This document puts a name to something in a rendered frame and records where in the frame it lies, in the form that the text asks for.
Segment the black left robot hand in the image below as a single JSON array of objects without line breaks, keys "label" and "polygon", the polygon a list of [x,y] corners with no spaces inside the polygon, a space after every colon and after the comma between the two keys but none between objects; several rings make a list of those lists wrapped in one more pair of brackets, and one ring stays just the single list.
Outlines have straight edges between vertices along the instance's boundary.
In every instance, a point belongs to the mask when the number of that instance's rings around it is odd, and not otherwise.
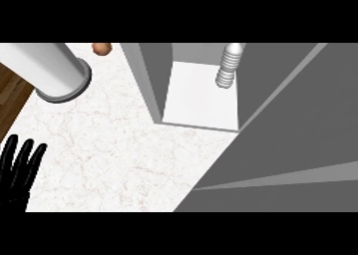
[{"label": "black left robot hand", "polygon": [[23,213],[27,210],[30,190],[37,176],[48,145],[29,138],[17,149],[18,135],[8,137],[0,146],[0,213]]}]

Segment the grey open cabinet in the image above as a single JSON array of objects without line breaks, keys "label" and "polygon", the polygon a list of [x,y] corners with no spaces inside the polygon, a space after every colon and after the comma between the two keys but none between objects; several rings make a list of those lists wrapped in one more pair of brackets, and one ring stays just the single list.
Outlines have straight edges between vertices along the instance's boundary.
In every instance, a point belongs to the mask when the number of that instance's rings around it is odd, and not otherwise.
[{"label": "grey open cabinet", "polygon": [[225,43],[122,43],[156,124],[238,132],[237,82],[215,83]]}]

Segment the white ribbed water bottle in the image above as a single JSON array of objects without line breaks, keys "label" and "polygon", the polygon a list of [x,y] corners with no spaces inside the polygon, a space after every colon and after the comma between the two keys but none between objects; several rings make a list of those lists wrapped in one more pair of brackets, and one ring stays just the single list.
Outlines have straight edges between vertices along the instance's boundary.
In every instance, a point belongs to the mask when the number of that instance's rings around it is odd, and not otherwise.
[{"label": "white ribbed water bottle", "polygon": [[219,69],[216,72],[215,83],[228,89],[234,81],[234,73],[240,64],[243,46],[240,43],[230,43],[224,47]]}]

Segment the dark grey cabinet door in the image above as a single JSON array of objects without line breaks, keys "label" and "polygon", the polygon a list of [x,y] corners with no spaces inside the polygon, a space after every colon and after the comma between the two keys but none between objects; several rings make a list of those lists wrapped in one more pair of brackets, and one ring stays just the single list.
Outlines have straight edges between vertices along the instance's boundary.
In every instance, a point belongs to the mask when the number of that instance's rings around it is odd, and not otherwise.
[{"label": "dark grey cabinet door", "polygon": [[178,210],[358,211],[358,44],[321,49]]}]

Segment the white cylinder with grey rim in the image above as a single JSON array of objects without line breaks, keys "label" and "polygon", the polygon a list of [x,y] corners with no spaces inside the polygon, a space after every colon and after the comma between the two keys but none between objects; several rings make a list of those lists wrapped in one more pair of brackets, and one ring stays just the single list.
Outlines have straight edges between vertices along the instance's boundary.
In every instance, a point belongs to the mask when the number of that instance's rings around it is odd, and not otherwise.
[{"label": "white cylinder with grey rim", "polygon": [[0,63],[52,104],[73,100],[92,81],[91,66],[64,43],[0,43]]}]

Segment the small brown rounded object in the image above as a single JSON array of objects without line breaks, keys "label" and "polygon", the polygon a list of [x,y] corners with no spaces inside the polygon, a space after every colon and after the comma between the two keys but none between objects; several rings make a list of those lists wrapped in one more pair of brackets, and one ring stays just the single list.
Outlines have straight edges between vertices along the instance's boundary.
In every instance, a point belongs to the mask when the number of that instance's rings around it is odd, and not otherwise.
[{"label": "small brown rounded object", "polygon": [[107,56],[113,51],[113,45],[110,43],[94,43],[92,49],[98,56]]}]

